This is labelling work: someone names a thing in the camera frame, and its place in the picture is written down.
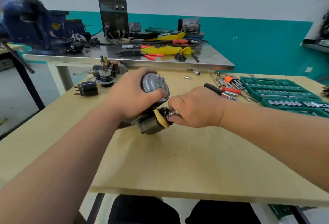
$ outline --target pliers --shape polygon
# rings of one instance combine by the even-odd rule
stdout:
[[[152,59],[155,60],[155,57],[152,56],[156,56],[156,57],[163,57],[163,54],[157,54],[157,53],[141,53],[142,56],[148,58],[148,59]]]

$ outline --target floor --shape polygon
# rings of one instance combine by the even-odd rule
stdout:
[[[50,71],[45,64],[31,64],[35,74],[30,74],[41,99],[45,106],[51,104],[60,95]],[[69,68],[73,84],[78,84],[83,80],[89,71],[88,68]],[[38,110],[24,83],[15,68],[0,72],[0,135],[11,129],[19,122],[29,117]],[[96,193],[87,193],[81,208],[81,214],[87,218],[96,198]],[[116,195],[106,194],[101,205],[101,209],[96,219],[96,224],[107,223],[112,203]],[[180,215],[181,223],[185,223],[198,200],[163,198],[163,201],[171,205]],[[293,216],[287,217],[283,221],[278,221],[274,213],[266,204],[252,204],[252,207],[262,224],[297,224]],[[311,224],[327,223],[329,219],[329,209],[318,208],[305,212]]]

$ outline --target wall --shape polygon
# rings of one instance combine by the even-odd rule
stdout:
[[[96,32],[97,0],[41,0],[52,10],[70,10]],[[200,16],[205,39],[235,65],[237,72],[307,75],[329,72],[326,54],[299,44],[322,0],[127,0],[129,20],[142,28],[175,28],[183,16]],[[313,71],[305,73],[307,67]]]

